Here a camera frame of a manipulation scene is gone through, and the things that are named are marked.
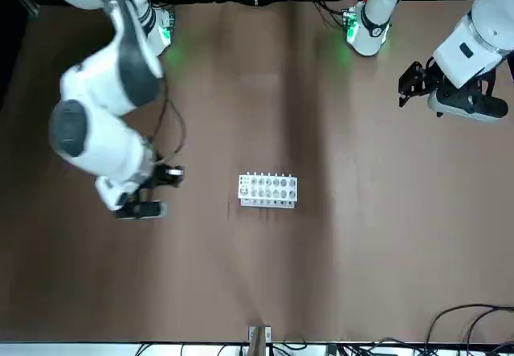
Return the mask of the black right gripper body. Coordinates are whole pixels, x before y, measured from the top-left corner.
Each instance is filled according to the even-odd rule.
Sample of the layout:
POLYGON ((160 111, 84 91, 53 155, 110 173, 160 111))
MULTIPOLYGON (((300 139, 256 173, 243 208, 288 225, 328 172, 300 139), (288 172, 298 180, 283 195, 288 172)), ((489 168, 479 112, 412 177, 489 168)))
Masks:
POLYGON ((171 186, 178 188, 184 179, 185 170, 183 166, 170 166, 162 163, 155 166, 155 186, 171 186))

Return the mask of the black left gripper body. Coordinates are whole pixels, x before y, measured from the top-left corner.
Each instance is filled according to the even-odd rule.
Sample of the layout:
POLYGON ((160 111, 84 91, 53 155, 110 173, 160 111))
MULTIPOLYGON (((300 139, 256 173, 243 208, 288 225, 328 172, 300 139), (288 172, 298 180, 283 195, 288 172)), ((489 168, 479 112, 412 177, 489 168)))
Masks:
POLYGON ((436 91, 440 96, 452 96, 456 92, 456 87, 444 73, 440 72, 434 81, 436 91))

